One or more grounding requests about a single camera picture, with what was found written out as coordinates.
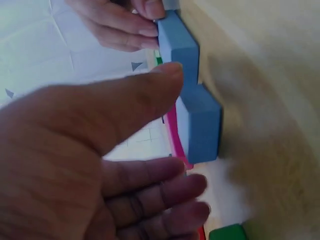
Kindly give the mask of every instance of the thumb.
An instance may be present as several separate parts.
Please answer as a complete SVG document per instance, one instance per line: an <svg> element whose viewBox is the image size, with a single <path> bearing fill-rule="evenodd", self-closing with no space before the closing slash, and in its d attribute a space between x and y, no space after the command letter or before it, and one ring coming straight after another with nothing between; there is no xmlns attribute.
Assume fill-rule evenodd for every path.
<svg viewBox="0 0 320 240"><path fill-rule="evenodd" d="M101 156L165 114L183 85L179 63L151 73L81 86L51 86L14 102L2 116L73 138Z"/></svg>
<svg viewBox="0 0 320 240"><path fill-rule="evenodd" d="M131 4L146 19L162 19L166 16L162 0L131 0Z"/></svg>

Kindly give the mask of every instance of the gray triangle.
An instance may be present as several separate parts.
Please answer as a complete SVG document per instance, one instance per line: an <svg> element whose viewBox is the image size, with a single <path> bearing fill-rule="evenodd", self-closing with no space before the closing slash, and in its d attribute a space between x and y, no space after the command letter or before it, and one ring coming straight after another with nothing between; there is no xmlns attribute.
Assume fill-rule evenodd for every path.
<svg viewBox="0 0 320 240"><path fill-rule="evenodd" d="M5 89L6 94L8 95L9 98L13 99L14 98L14 93L8 89Z"/></svg>
<svg viewBox="0 0 320 240"><path fill-rule="evenodd" d="M131 62L132 71L134 72L143 62Z"/></svg>

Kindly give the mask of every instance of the foam block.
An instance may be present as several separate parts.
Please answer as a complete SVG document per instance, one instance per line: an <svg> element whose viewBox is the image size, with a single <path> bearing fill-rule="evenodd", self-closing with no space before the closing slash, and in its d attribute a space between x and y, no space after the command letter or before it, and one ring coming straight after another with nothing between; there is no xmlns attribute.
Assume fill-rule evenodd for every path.
<svg viewBox="0 0 320 240"><path fill-rule="evenodd" d="M213 161L218 156L222 107L203 85L184 88L176 101L177 130L189 163Z"/></svg>
<svg viewBox="0 0 320 240"><path fill-rule="evenodd" d="M243 227L234 224L211 231L209 240L247 240L247 237Z"/></svg>
<svg viewBox="0 0 320 240"><path fill-rule="evenodd" d="M158 20L157 25L163 62L180 62L184 73L183 88L195 86L198 83L198 44L173 10L167 11L166 18Z"/></svg>

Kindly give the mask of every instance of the beige surface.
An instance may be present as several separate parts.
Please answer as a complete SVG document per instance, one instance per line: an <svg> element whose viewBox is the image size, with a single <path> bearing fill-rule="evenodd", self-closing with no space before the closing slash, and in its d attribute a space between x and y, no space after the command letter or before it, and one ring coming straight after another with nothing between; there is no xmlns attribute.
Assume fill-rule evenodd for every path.
<svg viewBox="0 0 320 240"><path fill-rule="evenodd" d="M320 2L181 0L199 81L224 107L206 229L250 240L320 239Z"/></svg>

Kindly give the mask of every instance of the pink block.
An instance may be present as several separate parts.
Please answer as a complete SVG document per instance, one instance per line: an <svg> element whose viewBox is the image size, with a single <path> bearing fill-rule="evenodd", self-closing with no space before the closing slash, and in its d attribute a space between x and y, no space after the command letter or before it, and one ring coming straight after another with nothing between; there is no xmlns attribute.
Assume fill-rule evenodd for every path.
<svg viewBox="0 0 320 240"><path fill-rule="evenodd" d="M171 146L172 156L182 159L188 170L193 169L194 166L190 164L186 159L184 149L182 148L182 145L180 142L178 127L177 127L176 105L174 105L172 109L164 116L164 123L166 126L169 143Z"/></svg>

